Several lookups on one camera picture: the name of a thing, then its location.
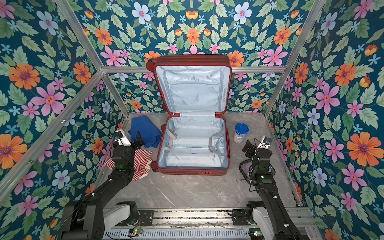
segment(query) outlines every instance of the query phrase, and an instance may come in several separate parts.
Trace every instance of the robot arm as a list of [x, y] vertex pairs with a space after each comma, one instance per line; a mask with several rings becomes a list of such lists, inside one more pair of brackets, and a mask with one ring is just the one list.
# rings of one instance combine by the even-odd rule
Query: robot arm
[[[137, 141], [129, 142], [123, 132], [117, 131], [116, 141], [113, 143], [114, 148], [111, 150], [115, 168], [108, 180], [92, 194], [79, 201], [69, 202], [65, 206], [62, 216], [63, 223], [58, 232], [59, 240], [100, 240], [104, 236], [106, 227], [107, 230], [113, 227], [110, 224], [105, 226], [103, 209], [121, 189], [132, 181], [134, 153], [136, 149], [140, 149], [144, 145], [140, 133], [137, 133], [136, 138]], [[117, 206], [106, 213], [106, 217], [113, 219], [114, 223], [119, 220], [118, 217], [129, 217], [130, 212], [130, 208]]]

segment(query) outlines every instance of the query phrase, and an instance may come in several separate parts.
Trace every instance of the blue towel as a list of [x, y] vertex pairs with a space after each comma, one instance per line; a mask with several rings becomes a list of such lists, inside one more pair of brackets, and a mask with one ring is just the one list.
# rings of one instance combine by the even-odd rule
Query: blue towel
[[131, 135], [132, 141], [136, 141], [137, 131], [140, 132], [140, 135], [145, 142], [145, 148], [156, 148], [159, 145], [163, 135], [147, 116], [140, 116], [132, 119], [132, 127], [128, 131]]

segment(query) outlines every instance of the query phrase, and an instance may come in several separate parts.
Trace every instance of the red suitcase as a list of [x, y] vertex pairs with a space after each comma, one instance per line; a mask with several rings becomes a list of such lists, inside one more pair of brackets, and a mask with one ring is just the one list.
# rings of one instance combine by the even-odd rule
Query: red suitcase
[[225, 55], [149, 60], [170, 115], [152, 169], [163, 174], [224, 175], [230, 143], [225, 118], [232, 69]]

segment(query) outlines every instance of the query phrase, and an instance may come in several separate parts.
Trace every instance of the marble floor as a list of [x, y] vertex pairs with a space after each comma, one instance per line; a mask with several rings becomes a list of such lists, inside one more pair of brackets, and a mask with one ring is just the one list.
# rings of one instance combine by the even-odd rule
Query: marble floor
[[[140, 115], [132, 114], [130, 118]], [[148, 118], [158, 127], [165, 124], [167, 113], [149, 114]], [[224, 176], [195, 176], [195, 175], [165, 175], [150, 171], [148, 176], [132, 181], [122, 189], [109, 202], [112, 207], [117, 202], [135, 201], [138, 208], [219, 208], [219, 207], [245, 207], [249, 200], [261, 200], [256, 192], [249, 192], [249, 185], [242, 179], [238, 169], [241, 161], [247, 157], [241, 151], [245, 141], [241, 144], [233, 141], [234, 126], [243, 122], [250, 131], [246, 139], [253, 142], [253, 138], [261, 139], [264, 135], [270, 136], [270, 129], [262, 114], [226, 113], [224, 117], [231, 140], [230, 167]], [[131, 128], [130, 122], [126, 124], [127, 130]], [[290, 176], [286, 172], [285, 163], [280, 159], [280, 150], [276, 144], [270, 148], [273, 152], [271, 165], [275, 168], [274, 176], [280, 197], [286, 207], [294, 207], [296, 201], [292, 190]], [[152, 159], [156, 160], [158, 149], [153, 151]]]

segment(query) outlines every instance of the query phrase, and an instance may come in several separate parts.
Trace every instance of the red and white striped cloth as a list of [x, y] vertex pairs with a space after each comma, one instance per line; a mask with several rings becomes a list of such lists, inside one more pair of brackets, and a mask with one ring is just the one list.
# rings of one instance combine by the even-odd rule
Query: red and white striped cloth
[[[134, 181], [137, 181], [148, 175], [149, 170], [151, 169], [152, 154], [152, 151], [144, 149], [135, 150], [135, 163], [133, 165], [133, 169], [135, 169], [135, 173], [133, 174]], [[113, 169], [115, 167], [115, 162], [110, 158], [104, 164], [104, 166]]]

